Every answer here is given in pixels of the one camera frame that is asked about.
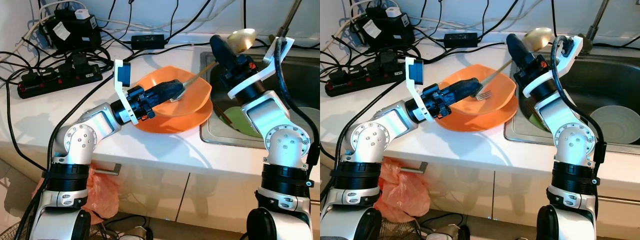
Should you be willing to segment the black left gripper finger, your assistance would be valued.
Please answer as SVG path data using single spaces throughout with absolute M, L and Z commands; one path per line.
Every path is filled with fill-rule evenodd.
M 445 94 L 445 104 L 447 106 L 454 105 L 457 102 L 460 102 L 462 99 L 468 98 L 472 93 L 446 93 Z
M 151 87 L 150 94 L 160 97 L 176 97 L 185 91 L 185 87 L 180 81 L 165 81 Z
M 483 85 L 478 82 L 477 78 L 469 78 L 452 83 L 447 89 L 455 95 L 475 95 L 482 87 Z
M 149 106 L 156 107 L 173 98 L 174 96 L 169 94 L 149 94 Z

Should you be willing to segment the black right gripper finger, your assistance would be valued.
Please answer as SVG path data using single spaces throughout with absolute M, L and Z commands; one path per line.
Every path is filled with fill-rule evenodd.
M 215 61 L 220 65 L 238 65 L 238 53 L 220 35 L 212 35 L 209 40 Z
M 514 63 L 531 63 L 535 60 L 534 55 L 516 34 L 510 33 L 506 36 L 506 45 Z

